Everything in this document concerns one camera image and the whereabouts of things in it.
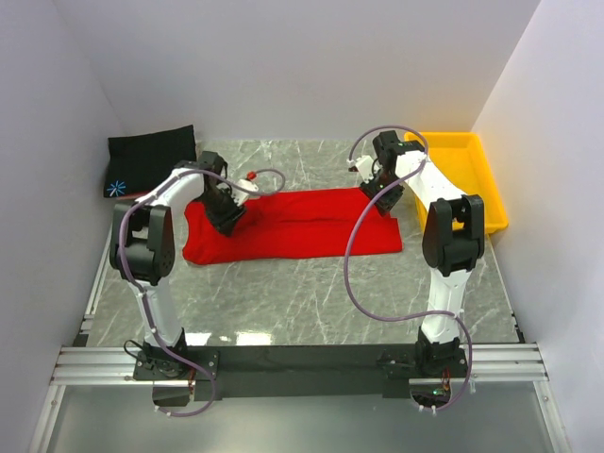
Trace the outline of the red t shirt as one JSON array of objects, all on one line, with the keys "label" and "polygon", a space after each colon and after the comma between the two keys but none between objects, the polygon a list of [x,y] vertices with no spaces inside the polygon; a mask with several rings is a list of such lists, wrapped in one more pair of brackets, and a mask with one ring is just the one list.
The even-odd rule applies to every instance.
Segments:
[{"label": "red t shirt", "polygon": [[249,200],[232,234],[220,234],[203,205],[185,209],[184,260],[210,265],[244,260],[341,257],[369,199],[358,188],[283,192]]}]

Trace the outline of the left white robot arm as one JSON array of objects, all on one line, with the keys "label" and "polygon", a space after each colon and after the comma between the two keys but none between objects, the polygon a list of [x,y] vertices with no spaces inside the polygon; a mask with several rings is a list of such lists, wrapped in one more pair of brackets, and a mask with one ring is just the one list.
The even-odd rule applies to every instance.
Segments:
[{"label": "left white robot arm", "polygon": [[189,366],[168,279],[176,260],[174,219],[199,201],[210,226],[228,237],[245,214],[244,203],[258,190],[250,176],[229,182],[226,161],[204,151],[197,161],[177,164],[149,194],[115,206],[109,261],[135,294],[143,318],[143,368],[176,379]]}]

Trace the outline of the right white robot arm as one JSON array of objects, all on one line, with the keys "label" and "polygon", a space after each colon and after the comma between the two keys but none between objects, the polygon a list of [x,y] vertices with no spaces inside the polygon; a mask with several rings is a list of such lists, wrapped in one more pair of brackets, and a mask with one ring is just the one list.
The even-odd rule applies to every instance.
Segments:
[{"label": "right white robot arm", "polygon": [[414,366],[427,377],[455,365],[465,365],[457,322],[465,287],[483,256],[484,203],[465,193],[429,159],[426,141],[401,141],[394,130],[372,140],[376,156],[363,156],[350,164],[362,176],[361,191],[384,216],[412,190],[427,210],[422,252],[430,268],[428,312],[419,327]]}]

